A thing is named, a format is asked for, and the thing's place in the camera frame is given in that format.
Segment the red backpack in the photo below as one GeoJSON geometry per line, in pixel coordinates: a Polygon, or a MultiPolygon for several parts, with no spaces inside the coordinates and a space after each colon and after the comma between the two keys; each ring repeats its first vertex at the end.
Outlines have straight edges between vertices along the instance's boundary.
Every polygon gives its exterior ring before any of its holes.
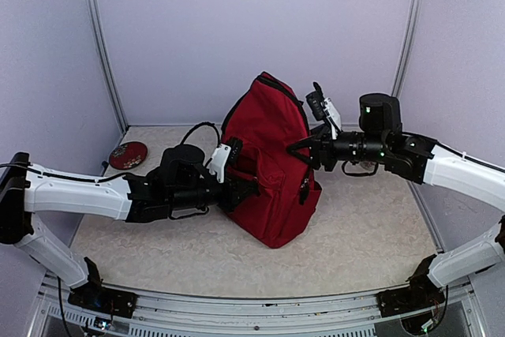
{"type": "Polygon", "coordinates": [[[266,246],[290,243],[307,227],[322,192],[313,169],[289,154],[288,147],[309,137],[302,102],[293,89],[262,72],[222,123],[222,141],[242,142],[226,173],[254,182],[257,192],[229,214],[266,246]]]}

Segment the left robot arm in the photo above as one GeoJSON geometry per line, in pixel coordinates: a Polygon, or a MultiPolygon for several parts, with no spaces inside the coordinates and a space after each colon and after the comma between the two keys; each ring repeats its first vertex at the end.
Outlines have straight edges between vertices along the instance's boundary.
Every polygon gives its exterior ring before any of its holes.
{"type": "Polygon", "coordinates": [[[221,144],[209,164],[204,152],[179,144],[163,152],[158,167],[145,176],[131,173],[108,178],[50,170],[18,152],[2,165],[1,243],[25,251],[70,289],[69,303],[111,316],[130,318],[137,296],[103,285],[97,265],[74,253],[37,216],[37,212],[98,215],[127,223],[175,220],[204,215],[218,205],[232,212],[257,195],[255,179],[227,174],[238,150],[221,144]]]}

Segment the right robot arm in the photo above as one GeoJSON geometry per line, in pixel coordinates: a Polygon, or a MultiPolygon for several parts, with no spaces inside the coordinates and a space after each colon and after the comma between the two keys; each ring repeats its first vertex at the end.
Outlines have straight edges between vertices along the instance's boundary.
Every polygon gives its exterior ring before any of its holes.
{"type": "MultiPolygon", "coordinates": [[[[504,169],[458,152],[431,137],[402,130],[400,103],[383,93],[359,99],[359,131],[344,132],[338,112],[318,91],[307,103],[320,125],[287,152],[313,169],[331,171],[337,162],[374,163],[385,171],[419,185],[451,189],[504,209],[504,169]]],[[[440,289],[469,274],[504,261],[504,221],[446,253],[425,258],[409,279],[404,302],[419,309],[440,289]]]]}

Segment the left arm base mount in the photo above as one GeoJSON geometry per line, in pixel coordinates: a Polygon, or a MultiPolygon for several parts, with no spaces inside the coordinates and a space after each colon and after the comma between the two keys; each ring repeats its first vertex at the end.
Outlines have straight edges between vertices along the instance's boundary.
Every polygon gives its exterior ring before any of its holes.
{"type": "Polygon", "coordinates": [[[131,319],[137,295],[129,291],[87,283],[70,291],[68,303],[82,309],[131,319]]]}

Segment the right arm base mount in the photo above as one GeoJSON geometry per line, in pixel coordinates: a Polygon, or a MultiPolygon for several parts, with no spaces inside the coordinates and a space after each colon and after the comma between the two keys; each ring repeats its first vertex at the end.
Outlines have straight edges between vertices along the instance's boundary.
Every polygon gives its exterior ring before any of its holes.
{"type": "Polygon", "coordinates": [[[394,290],[381,291],[376,295],[376,300],[382,317],[397,316],[411,313],[419,309],[427,309],[436,303],[441,304],[446,300],[444,292],[435,288],[401,287],[394,290]]]}

